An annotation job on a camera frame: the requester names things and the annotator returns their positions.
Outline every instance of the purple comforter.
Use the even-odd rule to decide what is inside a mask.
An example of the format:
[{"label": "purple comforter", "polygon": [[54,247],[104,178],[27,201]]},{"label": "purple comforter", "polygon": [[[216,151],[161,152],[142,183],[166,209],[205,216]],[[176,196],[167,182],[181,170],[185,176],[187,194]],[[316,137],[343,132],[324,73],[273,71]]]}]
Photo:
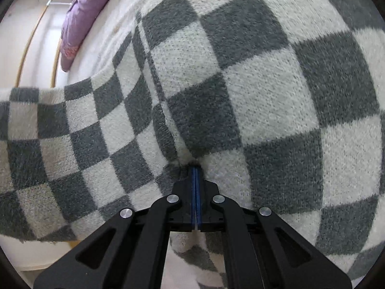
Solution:
[{"label": "purple comforter", "polygon": [[67,72],[92,24],[108,0],[72,0],[62,28],[62,70]]}]

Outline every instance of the white wall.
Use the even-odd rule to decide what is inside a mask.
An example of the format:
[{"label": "white wall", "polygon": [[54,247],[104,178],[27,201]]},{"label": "white wall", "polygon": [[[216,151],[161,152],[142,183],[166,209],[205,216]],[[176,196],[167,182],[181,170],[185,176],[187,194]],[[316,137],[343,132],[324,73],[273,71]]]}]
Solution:
[{"label": "white wall", "polygon": [[[15,84],[27,40],[48,0],[15,0],[0,23],[0,88]],[[67,5],[51,5],[45,13],[30,49],[20,86],[49,88],[51,72]],[[57,83],[65,84],[67,74],[58,67]]]}]

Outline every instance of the checkered blanket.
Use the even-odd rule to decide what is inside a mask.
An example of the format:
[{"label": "checkered blanket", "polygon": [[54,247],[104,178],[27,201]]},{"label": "checkered blanket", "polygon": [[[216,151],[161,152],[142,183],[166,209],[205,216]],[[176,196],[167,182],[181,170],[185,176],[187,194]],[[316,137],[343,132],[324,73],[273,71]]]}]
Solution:
[{"label": "checkered blanket", "polygon": [[[370,0],[145,0],[97,75],[0,93],[0,233],[83,239],[183,166],[269,206],[348,273],[385,240],[385,24]],[[215,233],[173,234],[202,288]]]}]

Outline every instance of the silver rivet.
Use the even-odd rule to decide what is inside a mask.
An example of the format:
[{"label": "silver rivet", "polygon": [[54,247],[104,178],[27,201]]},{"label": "silver rivet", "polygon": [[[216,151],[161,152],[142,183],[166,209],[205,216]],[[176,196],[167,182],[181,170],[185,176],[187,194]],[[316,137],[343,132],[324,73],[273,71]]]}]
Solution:
[{"label": "silver rivet", "polygon": [[129,208],[124,208],[121,210],[120,215],[123,218],[129,218],[132,216],[132,210],[130,210]]},{"label": "silver rivet", "polygon": [[216,195],[212,198],[212,200],[215,202],[215,203],[223,203],[225,201],[225,197],[222,196],[222,195]]},{"label": "silver rivet", "polygon": [[170,203],[176,203],[179,201],[179,197],[177,195],[169,195],[167,197],[167,201]]},{"label": "silver rivet", "polygon": [[271,215],[271,209],[264,206],[264,207],[259,209],[259,214],[261,214],[262,216],[270,216]]}]

